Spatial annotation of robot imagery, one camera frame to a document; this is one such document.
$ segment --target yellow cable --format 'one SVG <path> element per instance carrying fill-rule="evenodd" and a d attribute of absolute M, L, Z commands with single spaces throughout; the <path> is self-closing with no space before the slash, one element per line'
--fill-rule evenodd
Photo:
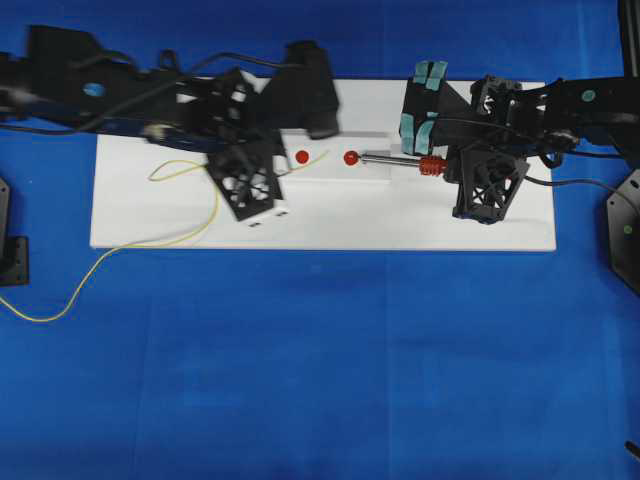
<path fill-rule="evenodd" d="M 309 163 L 305 163 L 303 165 L 300 165 L 299 167 L 296 168 L 292 168 L 291 170 L 289 170 L 289 172 L 285 173 L 285 175 L 288 175 L 289 173 L 293 173 L 293 172 L 297 172 L 298 170 L 302 170 L 303 168 L 307 168 L 310 167 L 311 165 L 313 165 L 316 162 L 319 162 L 320 160 L 322 160 L 324 157 L 326 157 L 329 154 L 329 150 L 325 150 L 324 152 L 322 152 L 319 156 L 317 156 L 316 158 L 314 158 L 313 160 L 311 160 Z"/>
<path fill-rule="evenodd" d="M 172 164 L 172 163 L 188 163 L 188 164 L 191 164 L 192 167 L 189 168 L 189 169 L 183 170 L 181 172 L 177 172 L 177 173 L 172 174 L 172 175 L 167 175 L 165 177 L 160 177 L 160 178 L 155 178 L 154 177 L 154 175 L 156 173 L 158 173 L 160 170 L 162 170 L 165 166 L 167 166 L 169 164 Z M 202 168 L 202 167 L 203 167 L 203 165 L 200 165 L 200 164 L 198 164 L 196 162 L 192 162 L 192 161 L 189 161 L 189 160 L 171 160 L 169 162 L 163 163 L 158 168 L 156 168 L 149 175 L 148 180 L 155 181 L 155 182 L 160 182 L 160 181 L 163 181 L 163 180 L 168 180 L 170 178 L 175 178 L 178 175 L 182 175 L 182 174 L 197 170 L 197 169 Z M 202 224 L 201 226 L 197 227 L 192 232 L 189 232 L 189 233 L 185 234 L 184 236 L 182 236 L 180 238 L 177 238 L 175 240 L 170 240 L 170 241 L 165 242 L 165 243 L 156 243 L 156 244 L 151 245 L 151 243 L 155 242 L 155 240 L 144 240 L 144 241 L 141 241 L 141 242 L 127 243 L 127 244 L 122 245 L 120 247 L 112 248 L 111 250 L 107 251 L 106 253 L 103 253 L 100 256 L 100 258 L 98 258 L 98 260 L 96 260 L 96 262 L 89 269 L 89 271 L 85 274 L 85 276 L 82 278 L 82 280 L 80 281 L 80 283 L 76 287 L 75 291 L 73 292 L 73 295 L 71 295 L 71 298 L 67 302 L 67 305 L 59 313 L 57 313 L 55 315 L 52 315 L 50 317 L 39 317 L 39 318 L 38 317 L 31 317 L 31 316 L 21 312 L 20 310 L 18 310 L 16 307 L 11 305 L 3 297 L 0 297 L 0 303 L 2 305 L 4 305 L 7 309 L 9 309 L 14 315 L 16 315 L 16 316 L 18 316 L 18 317 L 20 317 L 20 318 L 22 318 L 24 320 L 28 320 L 28 321 L 34 322 L 34 323 L 48 323 L 48 322 L 53 322 L 55 320 L 58 320 L 61 317 L 64 317 L 67 314 L 67 312 L 69 310 L 71 310 L 71 307 L 73 307 L 73 305 L 75 304 L 76 299 L 78 298 L 78 295 L 80 294 L 80 291 L 85 286 L 87 281 L 95 273 L 95 271 L 98 269 L 98 267 L 107 258 L 109 258 L 111 255 L 113 255 L 114 253 L 117 253 L 117 252 L 119 252 L 121 250 L 125 250 L 127 248 L 164 248 L 164 247 L 169 247 L 169 246 L 172 246 L 172 245 L 177 245 L 180 242 L 184 242 L 186 240 L 189 240 L 189 239 L 195 237 L 196 235 L 198 235 L 200 232 L 203 232 L 204 230 L 206 230 L 213 223 L 213 221 L 215 220 L 216 216 L 218 215 L 218 210 L 219 210 L 219 206 L 220 206 L 220 195 L 218 193 L 218 189 L 215 187 L 215 185 L 214 185 L 213 188 L 214 188 L 214 192 L 215 192 L 215 204 L 213 206 L 213 210 L 211 211 L 211 214 L 209 215 L 209 218 L 207 219 L 207 221 L 204 224 Z"/>
<path fill-rule="evenodd" d="M 185 168 L 184 170 L 178 170 L 177 172 L 170 173 L 169 175 L 165 175 L 164 177 L 155 176 L 156 173 L 158 173 L 167 165 L 175 165 L 176 163 L 187 163 L 194 166 L 190 168 Z M 147 180 L 149 180 L 150 182 L 163 182 L 165 180 L 169 180 L 170 178 L 176 178 L 176 177 L 179 177 L 180 175 L 184 175 L 185 173 L 193 172 L 194 170 L 199 170 L 200 168 L 204 168 L 204 165 L 200 165 L 199 163 L 192 162 L 190 160 L 169 160 L 168 162 L 164 162 L 162 165 L 156 168 L 153 172 L 151 172 L 147 177 Z"/>

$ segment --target black mount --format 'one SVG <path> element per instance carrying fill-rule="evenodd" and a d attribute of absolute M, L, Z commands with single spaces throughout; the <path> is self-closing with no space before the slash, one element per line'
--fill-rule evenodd
<path fill-rule="evenodd" d="M 640 170 L 634 171 L 618 187 L 640 208 Z M 640 218 L 619 195 L 607 200 L 611 268 L 629 287 L 640 294 Z"/>
<path fill-rule="evenodd" d="M 29 242 L 27 237 L 9 237 L 11 189 L 0 179 L 0 287 L 29 283 Z"/>

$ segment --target blue table surface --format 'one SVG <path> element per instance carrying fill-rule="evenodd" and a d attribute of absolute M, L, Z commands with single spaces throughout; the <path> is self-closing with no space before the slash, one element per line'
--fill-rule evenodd
<path fill-rule="evenodd" d="M 279 60 L 313 38 L 338 77 L 424 59 L 450 79 L 622 74 L 613 0 L 4 0 L 0 50 L 23 55 L 29 24 L 93 32 L 145 67 L 163 48 L 184 65 Z M 32 272 L 2 294 L 33 314 L 100 253 L 95 148 L 0 132 Z M 554 172 L 627 174 L 582 158 Z M 606 193 L 554 196 L 554 253 L 126 252 L 57 323 L 0 312 L 0 478 L 638 478 L 623 444 L 640 439 L 640 301 L 608 268 Z"/>

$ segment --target white board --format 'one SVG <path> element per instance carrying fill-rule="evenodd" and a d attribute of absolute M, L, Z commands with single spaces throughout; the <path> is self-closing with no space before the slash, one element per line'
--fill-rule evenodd
<path fill-rule="evenodd" d="M 343 134 L 310 141 L 284 132 L 292 158 L 298 150 L 324 157 L 281 178 L 285 216 L 260 219 L 250 228 L 223 205 L 215 223 L 180 248 L 314 250 L 551 251 L 556 248 L 553 195 L 524 182 L 507 219 L 487 226 L 451 216 L 457 185 L 417 169 L 358 164 L 347 150 L 399 154 L 398 122 L 405 81 L 338 80 Z M 471 82 L 452 82 L 467 99 Z M 524 84 L 534 88 L 540 84 Z M 167 160 L 205 162 L 203 154 L 151 145 L 144 140 L 101 135 L 94 182 L 91 246 L 114 247 L 185 231 L 204 222 L 213 205 L 212 182 L 203 170 L 167 182 L 147 180 Z M 531 159 L 529 174 L 550 172 Z"/>

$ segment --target red knob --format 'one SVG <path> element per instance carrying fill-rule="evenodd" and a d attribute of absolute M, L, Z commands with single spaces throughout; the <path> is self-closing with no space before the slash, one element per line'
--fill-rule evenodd
<path fill-rule="evenodd" d="M 306 150 L 300 150 L 296 153 L 296 162 L 305 164 L 309 161 L 309 152 Z"/>
<path fill-rule="evenodd" d="M 358 163 L 358 160 L 360 160 L 360 155 L 358 155 L 358 152 L 349 150 L 344 154 L 344 163 L 346 163 L 350 167 Z"/>
<path fill-rule="evenodd" d="M 420 159 L 420 173 L 432 177 L 439 177 L 447 169 L 447 161 L 437 155 L 427 155 Z"/>

